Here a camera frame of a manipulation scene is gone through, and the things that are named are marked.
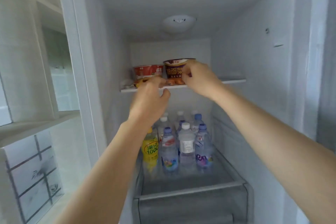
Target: crisper drawer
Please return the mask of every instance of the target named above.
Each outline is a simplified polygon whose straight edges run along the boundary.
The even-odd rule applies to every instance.
[[[140,200],[141,224],[231,224],[247,221],[248,193],[244,185],[172,197]]]

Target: person's right hand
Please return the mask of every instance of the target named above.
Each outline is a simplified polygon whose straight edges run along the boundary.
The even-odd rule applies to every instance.
[[[182,80],[193,91],[212,100],[216,89],[223,86],[207,64],[195,60],[188,60],[182,68]]]

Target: blue bottle cap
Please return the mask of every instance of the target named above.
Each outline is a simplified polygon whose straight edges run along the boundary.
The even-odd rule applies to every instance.
[[[200,124],[200,125],[198,126],[198,128],[201,129],[201,130],[206,130],[206,129],[207,129],[207,125],[205,125],[205,124]]]
[[[163,130],[163,132],[164,132],[165,134],[169,134],[169,133],[171,133],[171,128],[170,128],[170,127],[166,127],[166,128]]]
[[[201,120],[202,115],[200,113],[195,114],[195,120]]]

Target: hand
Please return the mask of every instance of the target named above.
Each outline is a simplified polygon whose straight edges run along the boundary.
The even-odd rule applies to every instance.
[[[159,88],[165,83],[166,79],[154,77],[141,84],[131,104],[128,120],[152,126],[163,115],[168,105],[169,90],[164,89],[163,95],[159,95]]]
[[[188,60],[182,68],[182,80],[193,91],[212,100],[216,89],[223,86],[208,65],[195,60]]]

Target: refrigerator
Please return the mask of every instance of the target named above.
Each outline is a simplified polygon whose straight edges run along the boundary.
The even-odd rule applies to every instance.
[[[132,67],[195,58],[276,118],[316,139],[329,0],[61,0],[88,159],[93,166],[128,117]],[[195,18],[183,33],[163,20]],[[198,110],[216,169],[148,182],[139,156],[124,223],[308,223],[226,113],[187,87],[167,112]]]

